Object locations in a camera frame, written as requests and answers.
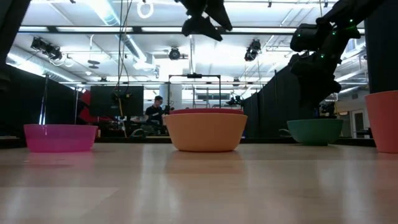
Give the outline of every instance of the computer screen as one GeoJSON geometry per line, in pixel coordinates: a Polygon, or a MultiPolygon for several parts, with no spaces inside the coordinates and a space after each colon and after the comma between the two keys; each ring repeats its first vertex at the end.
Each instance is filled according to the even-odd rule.
{"type": "Polygon", "coordinates": [[[144,113],[143,86],[92,86],[90,97],[90,115],[121,116],[119,100],[115,93],[128,93],[129,97],[121,98],[123,116],[142,116],[144,113]]]}

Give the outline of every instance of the black shirt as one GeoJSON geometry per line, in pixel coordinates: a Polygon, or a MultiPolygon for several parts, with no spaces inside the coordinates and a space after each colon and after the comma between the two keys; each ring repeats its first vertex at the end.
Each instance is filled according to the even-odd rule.
{"type": "Polygon", "coordinates": [[[160,125],[163,125],[162,114],[163,110],[159,106],[158,107],[150,106],[145,111],[145,115],[149,117],[147,121],[158,121],[160,125]]]}

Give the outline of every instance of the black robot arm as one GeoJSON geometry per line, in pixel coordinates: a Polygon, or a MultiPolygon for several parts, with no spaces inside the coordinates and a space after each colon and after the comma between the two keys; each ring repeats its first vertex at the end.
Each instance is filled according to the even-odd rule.
{"type": "Polygon", "coordinates": [[[301,105],[319,104],[328,95],[339,93],[341,85],[334,72],[350,39],[359,39],[357,25],[385,0],[340,0],[316,24],[301,24],[290,48],[296,52],[289,65],[301,87],[301,105]]]}

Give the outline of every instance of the table surface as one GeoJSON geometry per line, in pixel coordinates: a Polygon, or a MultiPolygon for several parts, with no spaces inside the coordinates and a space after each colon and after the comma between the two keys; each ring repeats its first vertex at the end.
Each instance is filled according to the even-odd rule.
{"type": "Polygon", "coordinates": [[[0,223],[398,223],[398,155],[375,148],[96,144],[0,151],[0,223]]]}

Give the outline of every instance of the person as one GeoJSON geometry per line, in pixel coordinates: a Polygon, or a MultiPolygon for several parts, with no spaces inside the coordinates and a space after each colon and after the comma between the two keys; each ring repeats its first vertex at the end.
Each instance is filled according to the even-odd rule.
{"type": "Polygon", "coordinates": [[[146,121],[163,125],[164,112],[162,107],[160,107],[162,104],[163,98],[161,96],[156,96],[154,104],[145,111],[146,121]]]}

